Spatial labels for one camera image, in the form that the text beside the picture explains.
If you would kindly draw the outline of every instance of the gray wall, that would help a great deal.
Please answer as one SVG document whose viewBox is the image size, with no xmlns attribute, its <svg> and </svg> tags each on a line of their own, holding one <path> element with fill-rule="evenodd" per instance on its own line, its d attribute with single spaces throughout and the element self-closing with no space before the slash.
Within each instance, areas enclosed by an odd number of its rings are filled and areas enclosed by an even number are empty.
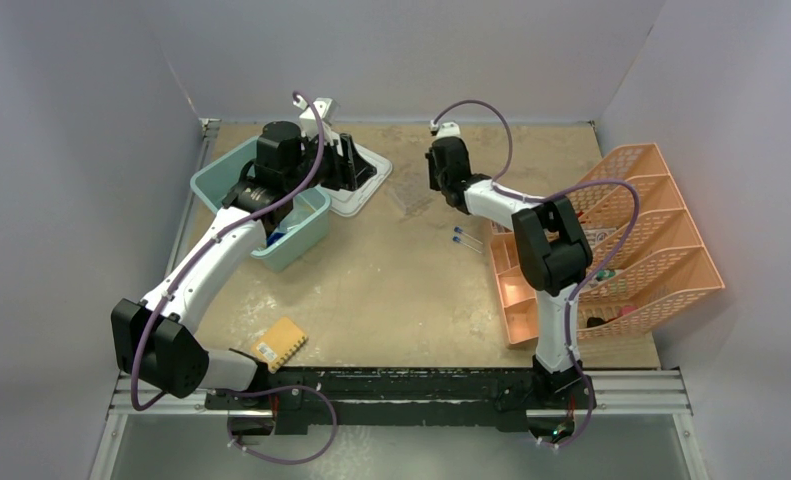
<svg viewBox="0 0 791 480">
<path fill-rule="evenodd" d="M 526 122 L 603 111 L 665 0 L 141 0 L 201 116 L 427 121 L 480 98 Z M 458 118 L 493 119 L 470 107 Z"/>
<path fill-rule="evenodd" d="M 791 478 L 791 1 L 669 0 L 600 123 L 658 142 L 728 290 L 657 335 L 713 478 Z"/>
<path fill-rule="evenodd" d="M 0 0 L 0 478 L 88 475 L 199 128 L 132 2 Z"/>
</svg>

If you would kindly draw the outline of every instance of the wall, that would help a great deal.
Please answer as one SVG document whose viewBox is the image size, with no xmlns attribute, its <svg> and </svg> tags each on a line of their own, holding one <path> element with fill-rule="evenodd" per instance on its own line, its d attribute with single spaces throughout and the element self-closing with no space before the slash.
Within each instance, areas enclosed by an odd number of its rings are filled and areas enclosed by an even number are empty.
<svg viewBox="0 0 791 480">
<path fill-rule="evenodd" d="M 141 1 L 201 116 L 294 117 L 301 88 L 344 120 L 427 121 L 480 98 L 570 122 L 604 111 L 665 0 Z"/>
<path fill-rule="evenodd" d="M 657 335 L 712 478 L 791 478 L 791 1 L 666 2 L 599 130 L 660 144 L 728 284 Z"/>
<path fill-rule="evenodd" d="M 0 478 L 85 478 L 199 122 L 132 2 L 0 0 Z"/>
</svg>

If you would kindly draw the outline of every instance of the orange plastic basket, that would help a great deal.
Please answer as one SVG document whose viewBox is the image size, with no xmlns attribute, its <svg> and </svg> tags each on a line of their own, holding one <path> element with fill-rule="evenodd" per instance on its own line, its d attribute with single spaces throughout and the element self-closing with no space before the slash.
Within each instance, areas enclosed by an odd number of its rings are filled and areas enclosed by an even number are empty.
<svg viewBox="0 0 791 480">
<path fill-rule="evenodd" d="M 607 266 L 622 271 L 580 294 L 579 338 L 651 331 L 680 310 L 725 287 L 656 145 L 619 147 L 581 182 L 604 178 L 622 178 L 632 184 L 640 194 L 641 210 L 627 242 Z M 612 231 L 590 245 L 594 267 L 627 229 L 633 199 L 627 190 L 614 186 L 580 190 L 569 194 L 569 198 L 585 230 Z M 539 335 L 536 292 L 522 276 L 515 238 L 491 222 L 487 237 L 507 343 L 532 340 Z M 590 317 L 607 323 L 585 328 Z"/>
</svg>

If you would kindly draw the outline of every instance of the cable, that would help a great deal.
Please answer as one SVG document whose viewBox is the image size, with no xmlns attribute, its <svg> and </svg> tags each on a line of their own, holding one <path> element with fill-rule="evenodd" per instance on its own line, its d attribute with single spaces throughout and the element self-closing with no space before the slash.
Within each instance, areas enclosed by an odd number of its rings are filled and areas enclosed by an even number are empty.
<svg viewBox="0 0 791 480">
<path fill-rule="evenodd" d="M 595 390 L 592 387 L 592 381 L 589 379 L 589 377 L 586 376 L 586 374 L 584 373 L 583 368 L 581 368 L 580 364 L 578 364 L 577 360 L 575 359 L 575 352 L 571 348 L 571 345 L 572 345 L 572 301 L 577 297 L 577 295 L 580 293 L 580 291 L 584 287 L 584 285 L 587 285 L 590 281 L 592 281 L 592 279 L 595 277 L 595 275 L 597 275 L 598 272 L 603 270 L 607 266 L 607 264 L 610 263 L 610 261 L 613 259 L 613 257 L 616 256 L 616 253 L 619 252 L 619 250 L 622 248 L 622 246 L 624 246 L 625 241 L 628 239 L 628 236 L 630 236 L 631 231 L 633 230 L 634 226 L 636 225 L 636 221 L 639 218 L 639 211 L 640 211 L 639 193 L 636 191 L 636 189 L 633 187 L 633 185 L 631 185 L 630 183 L 628 183 L 628 182 L 626 182 L 624 180 L 620 180 L 620 179 L 592 180 L 592 181 L 589 181 L 589 182 L 579 183 L 579 184 L 573 185 L 573 186 L 571 186 L 569 188 L 560 190 L 559 192 L 554 193 L 552 195 L 549 195 L 549 196 L 547 196 L 545 198 L 535 197 L 535 196 L 530 196 L 530 195 L 525 195 L 525 194 L 517 195 L 516 193 L 513 193 L 513 192 L 510 192 L 510 191 L 502 189 L 499 185 L 496 184 L 496 181 L 499 178 L 501 178 L 505 173 L 507 173 L 507 170 L 510 168 L 510 163 L 512 163 L 512 161 L 513 161 L 513 132 L 510 130 L 510 125 L 507 124 L 507 120 L 504 118 L 504 115 L 502 115 L 501 112 L 499 112 L 497 108 L 493 107 L 492 105 L 490 105 L 490 104 L 488 104 L 488 103 L 486 103 L 486 102 L 484 102 L 482 100 L 473 100 L 473 99 L 461 100 L 459 102 L 456 102 L 456 103 L 448 106 L 444 110 L 442 110 L 442 112 L 440 112 L 439 115 L 437 115 L 436 118 L 434 118 L 431 123 L 433 125 L 438 124 L 439 120 L 446 113 L 450 112 L 451 110 L 453 110 L 456 107 L 459 107 L 460 105 L 466 105 L 466 104 L 480 105 L 482 107 L 486 107 L 489 110 L 491 110 L 492 113 L 494 113 L 498 117 L 498 119 L 501 120 L 501 125 L 504 126 L 504 131 L 507 133 L 507 161 L 504 163 L 504 168 L 502 168 L 500 172 L 498 172 L 497 174 L 495 174 L 495 176 L 492 177 L 492 189 L 495 192 L 497 192 L 498 194 L 503 195 L 503 196 L 505 196 L 507 198 L 513 198 L 513 199 L 516 199 L 516 200 L 522 200 L 523 202 L 527 202 L 527 203 L 540 204 L 540 203 L 554 201 L 554 200 L 556 200 L 556 199 L 558 199 L 558 198 L 560 198 L 560 197 L 562 197 L 564 195 L 567 195 L 567 194 L 569 194 L 571 192 L 575 192 L 577 190 L 583 190 L 585 188 L 593 187 L 593 186 L 596 186 L 596 185 L 618 185 L 618 186 L 627 188 L 628 191 L 630 191 L 631 196 L 633 197 L 633 202 L 634 202 L 633 214 L 631 215 L 630 221 L 628 221 L 627 228 L 625 228 L 625 231 L 622 233 L 622 236 L 619 238 L 619 241 L 616 243 L 616 245 L 613 247 L 613 249 L 610 250 L 610 253 L 608 253 L 604 257 L 604 259 L 601 261 L 601 263 L 599 263 L 598 266 L 593 268 L 590 271 L 590 273 L 584 278 L 584 280 L 582 282 L 578 283 L 577 286 L 574 289 L 572 289 L 571 293 L 569 294 L 569 298 L 566 300 L 566 306 L 565 306 L 565 308 L 563 310 L 563 323 L 564 323 L 565 334 L 566 334 L 566 349 L 568 350 L 568 353 L 569 353 L 569 359 L 572 361 L 572 365 L 574 365 L 575 371 L 580 376 L 581 381 L 584 384 L 584 388 L 588 389 L 588 391 L 590 392 L 589 395 L 587 396 L 588 397 L 588 401 L 587 401 L 587 408 L 586 408 L 586 416 L 584 417 L 580 428 L 575 428 L 575 432 L 571 436 L 569 436 L 565 441 L 563 441 L 562 443 L 556 443 L 556 444 L 555 443 L 549 443 L 550 445 L 553 445 L 554 448 L 559 448 L 561 446 L 565 447 L 566 445 L 570 444 L 571 442 L 575 441 L 578 437 L 580 437 L 580 435 L 584 432 L 584 430 L 586 430 L 586 427 L 589 425 L 589 421 L 592 418 L 592 411 L 595 409 L 595 400 L 594 400 Z"/>
<path fill-rule="evenodd" d="M 330 403 L 330 400 L 328 400 L 327 397 L 325 397 L 323 393 L 319 392 L 318 390 L 316 390 L 314 388 L 310 388 L 310 387 L 308 387 L 306 385 L 287 385 L 285 387 L 272 388 L 270 390 L 263 390 L 261 392 L 235 392 L 233 390 L 221 390 L 221 392 L 227 393 L 229 395 L 233 395 L 233 396 L 236 396 L 236 397 L 257 398 L 257 397 L 262 397 L 262 396 L 265 396 L 265 395 L 271 395 L 273 393 L 280 393 L 280 392 L 285 392 L 287 390 L 294 390 L 294 389 L 304 390 L 304 391 L 310 392 L 310 393 L 312 393 L 314 395 L 317 395 L 319 398 L 321 398 L 321 400 L 327 406 L 327 409 L 330 411 L 330 418 L 331 418 L 331 420 L 333 422 L 332 423 L 332 428 L 330 429 L 330 437 L 327 439 L 327 442 L 324 444 L 324 446 L 321 447 L 321 449 L 319 449 L 319 451 L 317 451 L 316 453 L 310 455 L 309 457 L 300 458 L 298 460 L 287 460 L 285 458 L 272 457 L 271 455 L 267 455 L 265 453 L 260 453 L 260 452 L 258 452 L 256 450 L 252 450 L 252 449 L 248 448 L 247 445 L 244 445 L 243 443 L 236 441 L 236 439 L 233 437 L 233 431 L 230 428 L 230 419 L 229 418 L 227 419 L 227 436 L 230 437 L 230 443 L 228 444 L 228 447 L 229 446 L 234 446 L 234 447 L 238 448 L 239 450 L 241 450 L 244 453 L 247 453 L 249 455 L 253 455 L 253 456 L 255 456 L 255 457 L 259 458 L 259 459 L 265 460 L 267 462 L 276 463 L 278 465 L 300 465 L 302 463 L 311 462 L 311 461 L 315 460 L 316 458 L 324 455 L 324 452 L 326 452 L 327 449 L 330 448 L 330 445 L 333 444 L 333 440 L 336 438 L 336 432 L 339 429 L 339 424 L 336 421 L 336 409 L 333 408 L 333 404 Z"/>
<path fill-rule="evenodd" d="M 298 99 L 298 97 L 302 98 L 304 101 L 307 102 L 309 105 L 313 105 L 311 109 L 313 112 L 313 116 L 315 117 L 316 127 L 318 127 L 318 150 L 316 151 L 315 161 L 313 162 L 313 166 L 310 168 L 309 173 L 304 178 L 304 180 L 295 187 L 294 190 L 289 192 L 286 196 L 281 198 L 280 200 L 274 202 L 273 204 L 261 209 L 257 210 L 256 212 L 248 215 L 247 217 L 241 218 L 230 225 L 222 228 L 213 238 L 209 239 L 206 243 L 199 248 L 194 255 L 185 263 L 183 267 L 180 269 L 180 272 L 171 280 L 171 283 L 168 284 L 168 289 L 164 292 L 162 298 L 160 298 L 159 302 L 157 302 L 156 307 L 154 308 L 153 312 L 151 312 L 150 317 L 148 317 L 148 322 L 145 324 L 145 329 L 142 331 L 142 336 L 139 338 L 139 344 L 136 347 L 136 354 L 133 356 L 133 367 L 130 373 L 130 403 L 133 404 L 133 409 L 139 412 L 145 411 L 151 406 L 153 406 L 160 398 L 165 396 L 166 392 L 160 392 L 152 399 L 148 400 L 147 403 L 142 405 L 139 403 L 139 370 L 142 365 L 142 357 L 145 355 L 145 347 L 148 344 L 148 337 L 150 336 L 150 332 L 153 331 L 154 324 L 156 323 L 157 319 L 159 318 L 160 312 L 165 308 L 168 304 L 168 299 L 171 298 L 171 295 L 177 290 L 177 287 L 180 286 L 180 283 L 186 278 L 186 275 L 189 273 L 190 270 L 198 263 L 198 261 L 203 258 L 203 256 L 212 248 L 213 245 L 218 243 L 225 235 L 230 233 L 236 227 L 248 223 L 253 220 L 257 220 L 258 218 L 262 217 L 263 215 L 273 212 L 278 208 L 282 207 L 283 205 L 292 201 L 292 198 L 295 195 L 302 192 L 304 189 L 307 188 L 307 185 L 312 181 L 313 177 L 315 176 L 316 172 L 318 171 L 318 167 L 321 165 L 321 159 L 324 156 L 324 126 L 322 125 L 321 116 L 318 113 L 318 109 L 315 108 L 314 103 L 310 101 L 309 97 L 302 92 L 295 90 L 292 92 L 292 98 Z"/>
</svg>

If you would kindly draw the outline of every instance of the floor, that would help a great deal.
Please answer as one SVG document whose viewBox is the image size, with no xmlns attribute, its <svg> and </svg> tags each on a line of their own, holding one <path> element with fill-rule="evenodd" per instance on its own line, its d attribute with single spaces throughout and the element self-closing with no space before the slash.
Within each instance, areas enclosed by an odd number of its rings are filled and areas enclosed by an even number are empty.
<svg viewBox="0 0 791 480">
<path fill-rule="evenodd" d="M 214 159 L 256 135 L 261 125 L 222 125 Z M 388 158 L 387 182 L 426 175 L 424 125 L 336 125 Z M 601 158 L 589 125 L 513 128 L 506 186 L 548 194 L 575 183 Z M 497 126 L 463 127 L 472 170 L 503 165 L 506 138 Z M 535 343 L 508 348 L 498 294 L 485 255 L 451 241 L 453 227 L 482 231 L 484 220 L 431 196 L 405 216 L 387 183 L 353 218 L 330 213 L 330 232 L 283 272 L 246 260 L 217 295 L 197 333 L 210 348 L 248 351 L 278 318 L 288 316 L 309 340 L 291 365 L 527 366 Z M 190 246 L 212 221 L 199 205 Z M 588 368 L 659 368 L 651 335 L 580 342 Z"/>
</svg>

